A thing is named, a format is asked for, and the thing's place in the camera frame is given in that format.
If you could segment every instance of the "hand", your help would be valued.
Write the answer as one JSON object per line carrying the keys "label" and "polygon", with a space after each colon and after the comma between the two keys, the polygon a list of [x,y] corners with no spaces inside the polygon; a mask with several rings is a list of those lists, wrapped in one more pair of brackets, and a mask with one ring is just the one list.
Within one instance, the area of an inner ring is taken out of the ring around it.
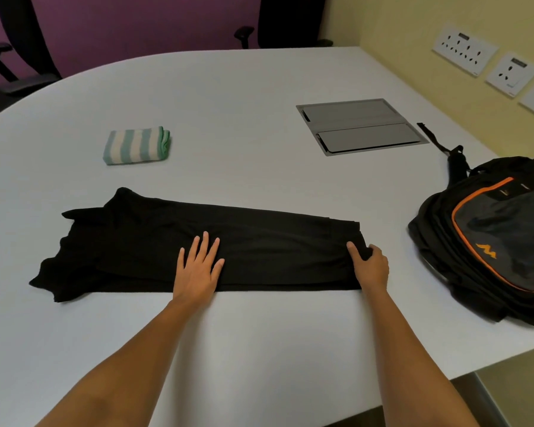
{"label": "hand", "polygon": [[225,262],[223,259],[218,260],[212,270],[217,248],[220,245],[219,238],[216,238],[209,252],[207,232],[204,232],[202,237],[200,251],[198,251],[199,243],[200,237],[194,238],[186,265],[184,265],[184,247],[180,249],[172,300],[175,303],[185,303],[194,310],[207,305],[212,299],[217,279],[220,277],[221,268]]}
{"label": "hand", "polygon": [[372,290],[385,290],[388,284],[388,275],[390,274],[390,266],[388,265],[388,258],[386,258],[379,247],[370,244],[372,255],[367,261],[364,261],[354,243],[349,241],[346,243],[352,262],[354,263],[354,272],[356,279],[360,283],[363,292]]}

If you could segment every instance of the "orange logo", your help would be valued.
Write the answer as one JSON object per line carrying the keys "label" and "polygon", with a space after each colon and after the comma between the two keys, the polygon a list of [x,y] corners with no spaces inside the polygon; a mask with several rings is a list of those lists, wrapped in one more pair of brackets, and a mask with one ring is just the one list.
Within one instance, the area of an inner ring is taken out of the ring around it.
{"label": "orange logo", "polygon": [[477,247],[479,249],[482,249],[484,254],[488,254],[491,258],[493,258],[493,259],[497,258],[496,252],[490,251],[490,245],[488,245],[488,244],[477,244]]}

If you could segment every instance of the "floor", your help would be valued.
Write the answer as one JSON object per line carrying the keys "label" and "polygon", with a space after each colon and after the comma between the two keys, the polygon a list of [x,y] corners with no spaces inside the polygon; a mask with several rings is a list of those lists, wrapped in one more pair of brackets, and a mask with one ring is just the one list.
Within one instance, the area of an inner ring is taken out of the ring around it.
{"label": "floor", "polygon": [[[483,388],[482,401],[474,381]],[[481,427],[534,427],[534,350],[453,381]],[[385,427],[382,408],[375,408],[327,427]]]}

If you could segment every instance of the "forearm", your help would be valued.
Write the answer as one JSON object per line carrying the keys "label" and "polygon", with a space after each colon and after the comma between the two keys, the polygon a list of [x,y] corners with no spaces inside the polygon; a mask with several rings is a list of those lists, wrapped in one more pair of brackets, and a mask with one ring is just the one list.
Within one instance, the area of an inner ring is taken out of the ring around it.
{"label": "forearm", "polygon": [[84,376],[37,427],[146,427],[191,313],[172,301]]}
{"label": "forearm", "polygon": [[366,295],[388,427],[478,427],[385,289]]}

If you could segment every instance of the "person's left arm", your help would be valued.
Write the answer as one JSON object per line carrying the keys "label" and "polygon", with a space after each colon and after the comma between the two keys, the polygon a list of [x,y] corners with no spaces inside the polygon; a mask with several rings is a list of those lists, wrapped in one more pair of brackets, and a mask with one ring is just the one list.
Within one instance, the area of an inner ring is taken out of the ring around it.
{"label": "person's left arm", "polygon": [[214,294],[224,260],[219,239],[196,237],[186,264],[178,255],[174,296],[166,308],[113,355],[87,373],[36,427],[146,427],[188,319]]}

